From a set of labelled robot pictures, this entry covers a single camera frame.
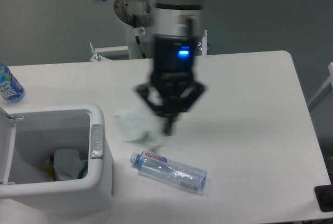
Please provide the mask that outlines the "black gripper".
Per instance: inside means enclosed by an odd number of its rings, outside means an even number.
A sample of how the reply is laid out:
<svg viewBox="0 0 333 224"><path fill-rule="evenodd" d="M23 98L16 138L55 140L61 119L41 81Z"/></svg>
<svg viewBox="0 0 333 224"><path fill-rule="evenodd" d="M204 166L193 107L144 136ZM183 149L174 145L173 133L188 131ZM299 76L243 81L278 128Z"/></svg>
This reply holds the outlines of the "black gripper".
<svg viewBox="0 0 333 224"><path fill-rule="evenodd" d="M199 18L198 10L156 10L152 85L142 83L134 91L154 115L163 119L163 135L174 134L178 116L190 111L206 89L193 72ZM156 90L159 94L153 99Z"/></svg>

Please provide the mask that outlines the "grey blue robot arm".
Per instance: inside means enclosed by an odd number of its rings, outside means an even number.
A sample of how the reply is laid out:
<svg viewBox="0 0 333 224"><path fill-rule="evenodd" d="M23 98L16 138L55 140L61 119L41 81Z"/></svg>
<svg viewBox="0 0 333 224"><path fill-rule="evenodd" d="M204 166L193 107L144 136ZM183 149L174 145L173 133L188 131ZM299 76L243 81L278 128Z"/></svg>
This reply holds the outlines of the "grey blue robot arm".
<svg viewBox="0 0 333 224"><path fill-rule="evenodd" d="M164 120L162 131L167 136L179 114L187 112L205 90L193 72L201 10L202 0L155 0L152 6L152 71L136 92Z"/></svg>

